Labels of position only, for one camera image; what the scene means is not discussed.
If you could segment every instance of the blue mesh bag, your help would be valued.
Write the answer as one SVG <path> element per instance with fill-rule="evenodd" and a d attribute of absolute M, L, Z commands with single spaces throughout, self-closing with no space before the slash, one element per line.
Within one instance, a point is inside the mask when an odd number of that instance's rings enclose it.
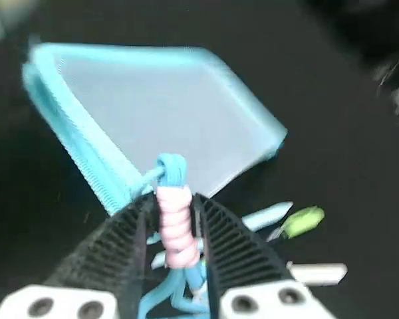
<path fill-rule="evenodd" d="M 229 67 L 199 48 L 42 43 L 23 83 L 109 214 L 138 195 L 162 152 L 212 196 L 277 153 L 285 127 Z"/>

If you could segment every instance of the white plastic piece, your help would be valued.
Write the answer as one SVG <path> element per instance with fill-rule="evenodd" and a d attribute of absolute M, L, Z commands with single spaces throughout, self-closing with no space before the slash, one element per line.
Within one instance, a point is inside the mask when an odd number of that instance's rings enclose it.
<path fill-rule="evenodd" d="M 295 280 L 229 289 L 222 297 L 219 319 L 335 319 Z"/>
<path fill-rule="evenodd" d="M 338 284 L 347 273 L 345 264 L 293 265 L 287 268 L 295 280 L 308 286 L 331 286 Z"/>
<path fill-rule="evenodd" d="M 114 295 L 96 290 L 30 285 L 8 295 L 0 305 L 0 319 L 34 318 L 119 319 Z"/>
<path fill-rule="evenodd" d="M 198 290 L 191 290 L 192 301 L 198 304 L 208 305 L 208 283 L 205 281 Z"/>

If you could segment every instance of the green cap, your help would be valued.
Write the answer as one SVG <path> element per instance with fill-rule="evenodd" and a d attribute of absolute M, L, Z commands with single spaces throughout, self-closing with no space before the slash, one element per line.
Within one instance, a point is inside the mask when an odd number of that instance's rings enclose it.
<path fill-rule="evenodd" d="M 323 209 L 317 206 L 307 207 L 288 217 L 282 228 L 288 238 L 293 238 L 314 229 L 324 216 Z"/>

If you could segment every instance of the screw hole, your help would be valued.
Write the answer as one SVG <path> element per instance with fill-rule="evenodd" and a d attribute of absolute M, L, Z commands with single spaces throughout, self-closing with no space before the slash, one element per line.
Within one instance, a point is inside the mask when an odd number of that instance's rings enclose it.
<path fill-rule="evenodd" d="M 51 298 L 41 298 L 30 305 L 28 315 L 31 318 L 38 318 L 48 314 L 53 307 L 53 300 Z"/>
<path fill-rule="evenodd" d="M 104 307 L 100 302 L 90 301 L 83 304 L 78 311 L 79 319 L 99 319 L 104 312 Z"/>
<path fill-rule="evenodd" d="M 252 313 L 259 309 L 256 301 L 248 296 L 238 296 L 232 300 L 232 308 L 239 313 Z"/>
<path fill-rule="evenodd" d="M 300 304 L 305 301 L 305 298 L 299 291 L 291 288 L 281 290 L 279 292 L 279 299 L 281 299 L 283 304 Z"/>

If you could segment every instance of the black background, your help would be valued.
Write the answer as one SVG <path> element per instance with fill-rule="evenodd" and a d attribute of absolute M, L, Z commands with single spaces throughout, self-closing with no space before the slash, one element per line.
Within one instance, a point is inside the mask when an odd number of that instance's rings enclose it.
<path fill-rule="evenodd" d="M 276 161 L 217 199 L 238 215 L 293 200 L 327 217 L 279 245 L 348 265 L 314 293 L 339 318 L 399 318 L 399 131 L 376 86 L 294 1 L 49 1 L 0 44 L 0 300 L 42 281 L 106 213 L 21 85 L 42 41 L 205 47 L 289 129 Z"/>

